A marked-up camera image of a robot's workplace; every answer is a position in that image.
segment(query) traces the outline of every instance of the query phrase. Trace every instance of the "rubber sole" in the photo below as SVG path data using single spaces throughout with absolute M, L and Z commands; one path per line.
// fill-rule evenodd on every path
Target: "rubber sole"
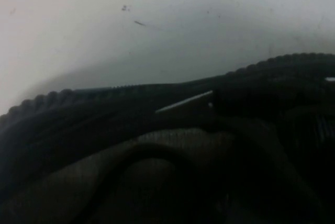
M 8 114 L 0 117 L 0 150 L 3 164 L 12 163 L 12 166 L 2 168 L 3 180 L 0 190 L 10 191 L 8 186 L 14 190 L 14 187 L 25 180 L 35 178 L 39 172 L 43 171 L 45 175 L 56 171 L 70 162 L 117 144 L 120 139 L 144 134 L 146 131 L 165 129 L 164 127 L 199 126 L 201 122 L 206 121 L 201 115 L 196 115 L 194 119 L 172 118 L 169 122 L 164 121 L 164 117 L 148 117 L 138 121 L 136 113 L 141 115 L 146 110 L 153 113 L 156 109 L 212 89 L 224 90 L 223 88 L 228 86 L 234 89 L 240 80 L 273 77 L 272 81 L 276 83 L 276 74 L 285 73 L 314 76 L 314 88 L 319 94 L 322 93 L 320 89 L 323 84 L 325 90 L 328 88 L 326 82 L 321 79 L 335 76 L 335 57 L 329 54 L 287 55 L 199 81 L 80 91 L 64 90 L 25 100 L 20 106 L 12 107 Z M 126 117 L 132 114 L 135 115 L 134 118 Z M 106 136 L 113 136 L 118 141 L 102 141 Z M 85 151 L 77 155 L 76 149 Z

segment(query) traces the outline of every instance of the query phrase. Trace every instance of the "white surface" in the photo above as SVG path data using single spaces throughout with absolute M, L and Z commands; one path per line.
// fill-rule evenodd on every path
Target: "white surface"
M 335 53 L 334 18 L 335 0 L 0 0 L 0 114 L 51 90 L 179 82 L 279 54 Z

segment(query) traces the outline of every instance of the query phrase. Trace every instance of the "dark stain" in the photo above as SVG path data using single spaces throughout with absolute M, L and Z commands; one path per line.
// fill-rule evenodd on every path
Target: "dark stain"
M 323 22 L 324 19 L 325 19 L 325 15 L 323 14 L 320 21 L 318 22 L 318 29 L 321 29 L 322 22 Z
M 15 12 L 16 12 L 16 8 L 13 8 L 9 13 L 10 13 L 10 15 L 13 15 L 13 14 L 15 14 Z
M 268 53 L 268 55 L 269 55 L 269 58 L 272 57 L 272 52 L 273 52 L 273 45 L 270 44 L 270 45 L 269 45 L 269 48 L 268 48 L 268 50 L 267 50 L 267 53 Z
M 139 21 L 134 21 L 134 23 L 136 23 L 136 24 L 138 24 L 138 25 L 146 26 L 145 24 L 140 23 Z
M 121 10 L 122 11 L 130 11 L 130 7 L 131 6 L 124 5 Z

